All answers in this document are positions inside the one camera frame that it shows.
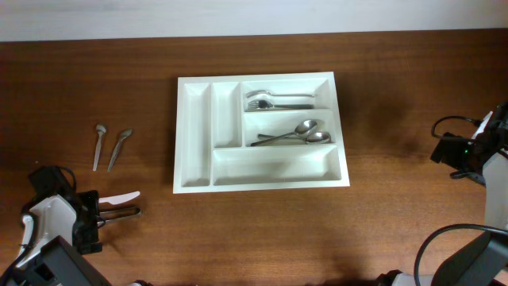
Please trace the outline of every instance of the wooden table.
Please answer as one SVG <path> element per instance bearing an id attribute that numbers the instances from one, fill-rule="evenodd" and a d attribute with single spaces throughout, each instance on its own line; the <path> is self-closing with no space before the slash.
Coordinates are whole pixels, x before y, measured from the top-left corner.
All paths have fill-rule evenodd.
<path id="1" fill-rule="evenodd" d="M 351 187 L 172 194 L 179 76 L 315 71 L 335 72 Z M 141 190 L 144 217 L 100 230 L 104 250 L 86 256 L 113 284 L 318 284 L 412 272 L 432 231 L 483 222 L 484 188 L 430 161 L 429 131 L 508 99 L 508 30 L 3 43 L 0 72 L 1 269 L 34 195 L 27 175 L 58 164 L 78 191 Z M 97 122 L 109 131 L 92 172 Z M 476 235 L 439 237 L 421 272 Z"/>

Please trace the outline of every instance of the fork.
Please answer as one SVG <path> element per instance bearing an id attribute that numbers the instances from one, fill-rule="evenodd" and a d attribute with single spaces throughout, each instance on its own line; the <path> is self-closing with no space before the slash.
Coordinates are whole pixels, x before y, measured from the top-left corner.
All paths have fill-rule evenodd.
<path id="1" fill-rule="evenodd" d="M 285 108 L 285 109 L 313 109 L 312 104 L 272 104 L 267 100 L 254 100 L 247 104 L 247 110 L 261 110 L 269 108 Z"/>

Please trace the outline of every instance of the cable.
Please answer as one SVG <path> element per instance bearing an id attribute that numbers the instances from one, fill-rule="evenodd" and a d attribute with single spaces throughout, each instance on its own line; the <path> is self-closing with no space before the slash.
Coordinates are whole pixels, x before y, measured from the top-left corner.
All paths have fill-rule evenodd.
<path id="1" fill-rule="evenodd" d="M 476 225 L 476 224 L 462 223 L 462 224 L 454 224 L 454 225 L 450 225 L 450 226 L 441 227 L 439 230 L 436 230 L 432 234 L 430 234 L 427 237 L 427 239 L 425 239 L 425 241 L 421 244 L 420 249 L 418 250 L 418 254 L 416 255 L 416 259 L 414 260 L 414 274 L 413 274 L 414 275 L 414 283 L 416 284 L 416 286 L 421 286 L 418 270 L 420 268 L 420 260 L 421 260 L 421 257 L 423 256 L 423 253 L 425 252 L 425 249 L 427 248 L 429 243 L 434 238 L 436 238 L 438 235 L 443 234 L 443 233 L 450 231 L 450 230 L 483 230 L 483 231 L 491 232 L 493 234 L 501 234 L 501 235 L 508 236 L 507 230 L 502 230 L 502 229 L 499 229 L 497 227 L 492 227 L 492 226 L 482 226 L 482 225 Z"/>
<path id="2" fill-rule="evenodd" d="M 436 121 L 436 123 L 434 123 L 434 125 L 432 126 L 432 129 L 430 130 L 430 133 L 432 134 L 433 137 L 441 139 L 441 140 L 445 140 L 445 141 L 462 141 L 462 142 L 471 142 L 471 143 L 480 143 L 480 144 L 482 144 L 481 141 L 478 141 L 476 139 L 467 139 L 467 138 L 464 138 L 464 137 L 445 137 L 443 135 L 436 134 L 436 127 L 437 127 L 437 125 L 439 125 L 439 123 L 441 123 L 441 122 L 443 122 L 445 120 L 449 120 L 449 119 L 465 120 L 467 122 L 472 123 L 476 127 L 479 127 L 482 124 L 481 120 L 477 120 L 477 119 L 473 119 L 473 118 L 467 118 L 467 117 L 459 116 L 459 115 L 446 116 L 446 117 L 443 117 L 443 118 L 439 119 L 438 121 Z"/>
<path id="3" fill-rule="evenodd" d="M 72 189 L 74 191 L 76 191 L 76 176 L 74 175 L 74 172 L 71 169 L 67 168 L 67 167 L 60 167 L 60 166 L 56 166 L 56 167 L 59 168 L 60 170 L 64 170 L 65 172 L 68 172 L 71 175 L 71 177 L 72 177 Z"/>
<path id="4" fill-rule="evenodd" d="M 499 150 L 499 151 L 498 151 L 498 154 L 499 154 L 499 155 L 501 155 L 501 156 L 503 156 L 503 157 L 505 157 L 505 158 L 508 160 L 508 154 L 506 154 L 504 151 Z"/>
<path id="5" fill-rule="evenodd" d="M 37 236 L 37 230 L 38 230 L 38 226 L 39 226 L 38 217 L 31 212 L 27 212 L 27 213 L 21 214 L 21 219 L 25 215 L 28 215 L 33 220 L 33 229 L 32 229 L 32 234 L 30 235 L 29 243 L 25 246 L 25 250 L 23 250 L 23 252 L 14 260 L 14 262 L 11 263 L 9 265 L 9 267 L 7 267 L 6 271 L 0 277 L 0 285 L 1 286 L 5 286 L 7 284 L 7 281 L 11 277 L 16 265 L 29 254 L 29 251 L 31 250 L 31 248 L 33 248 L 33 244 L 35 243 L 35 238 Z"/>

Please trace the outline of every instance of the white plastic piece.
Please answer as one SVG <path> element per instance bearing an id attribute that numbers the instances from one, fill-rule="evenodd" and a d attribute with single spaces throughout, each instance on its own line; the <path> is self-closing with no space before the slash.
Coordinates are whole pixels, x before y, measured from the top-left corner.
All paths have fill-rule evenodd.
<path id="1" fill-rule="evenodd" d="M 508 160 L 495 154 L 483 166 L 487 185 L 485 224 L 508 230 Z"/>
<path id="2" fill-rule="evenodd" d="M 140 195 L 139 191 L 133 191 L 124 195 L 114 195 L 105 198 L 99 198 L 98 203 L 110 203 L 112 205 L 118 205 L 121 203 L 126 203 L 131 199 L 135 199 L 138 195 Z"/>
<path id="3" fill-rule="evenodd" d="M 421 286 L 430 286 L 434 275 L 420 275 Z M 391 286 L 415 286 L 414 276 L 412 274 L 401 273 L 395 277 Z"/>
<path id="4" fill-rule="evenodd" d="M 489 122 L 489 120 L 491 119 L 491 116 L 492 116 L 492 111 L 489 112 L 489 114 L 487 114 L 484 118 L 483 118 L 483 122 L 482 124 L 480 124 L 479 128 L 476 130 L 476 132 L 473 134 L 473 136 L 471 136 L 471 139 L 476 139 L 476 136 L 478 136 L 478 134 L 482 133 L 484 130 L 485 130 L 485 126 L 487 126 L 487 123 Z"/>
<path id="5" fill-rule="evenodd" d="M 37 237 L 35 246 L 29 254 L 21 260 L 16 267 L 22 267 L 27 261 L 35 257 L 40 248 L 53 238 L 61 236 L 72 245 L 72 227 L 76 221 L 76 212 L 71 205 L 60 195 L 54 195 L 42 200 L 29 210 L 38 217 Z M 29 216 L 23 217 L 25 233 L 22 244 L 28 244 L 33 231 L 33 220 Z"/>
<path id="6" fill-rule="evenodd" d="M 277 95 L 256 95 L 267 90 Z M 313 97 L 294 97 L 309 94 Z M 312 110 L 248 110 L 252 100 L 312 104 Z M 284 140 L 250 147 L 306 119 L 331 135 L 324 145 Z M 173 192 L 347 187 L 348 168 L 332 72 L 179 78 Z"/>

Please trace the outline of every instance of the spoon handle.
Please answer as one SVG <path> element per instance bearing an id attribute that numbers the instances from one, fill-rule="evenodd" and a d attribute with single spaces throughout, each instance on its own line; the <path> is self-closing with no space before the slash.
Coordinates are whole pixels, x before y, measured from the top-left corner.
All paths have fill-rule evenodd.
<path id="1" fill-rule="evenodd" d="M 111 155 L 110 165 L 108 166 L 108 172 L 111 172 L 111 169 L 113 168 L 114 161 L 117 160 L 122 142 L 123 142 L 123 139 L 120 139 L 120 140 L 118 140 L 117 145 L 114 146 L 113 155 Z"/>
<path id="2" fill-rule="evenodd" d="M 103 132 L 98 132 L 98 140 L 97 145 L 95 146 L 95 158 L 94 158 L 94 168 L 93 171 L 97 171 L 98 158 L 101 156 L 101 148 L 102 148 L 102 135 Z"/>
<path id="3" fill-rule="evenodd" d="M 275 136 L 273 135 L 267 135 L 267 134 L 257 134 L 257 138 L 260 139 L 260 140 L 264 140 L 264 139 L 267 139 L 267 138 L 273 138 Z M 296 139 L 296 140 L 304 140 L 303 138 L 300 138 L 300 137 L 287 137 L 287 138 L 284 138 L 284 139 Z"/>
<path id="4" fill-rule="evenodd" d="M 287 108 L 287 109 L 313 109 L 312 104 L 276 104 L 275 108 Z"/>
<path id="5" fill-rule="evenodd" d="M 250 91 L 245 94 L 245 98 L 249 99 L 252 96 L 255 95 L 270 95 L 270 96 L 287 96 L 287 97 L 311 97 L 313 98 L 313 95 L 306 95 L 306 94 L 285 94 L 285 95 L 274 95 L 272 93 L 268 93 L 266 91 Z"/>
<path id="6" fill-rule="evenodd" d="M 254 142 L 254 143 L 251 144 L 251 147 L 254 147 L 254 146 L 257 146 L 257 145 L 261 145 L 261 144 L 266 144 L 266 143 L 272 143 L 272 142 L 278 141 L 280 139 L 284 139 L 286 137 L 289 137 L 291 135 L 296 135 L 296 134 L 294 132 L 289 132 L 289 133 L 286 133 L 284 135 L 273 137 L 273 138 L 270 138 L 270 139 L 267 139 L 267 140 L 262 140 L 262 141 Z"/>

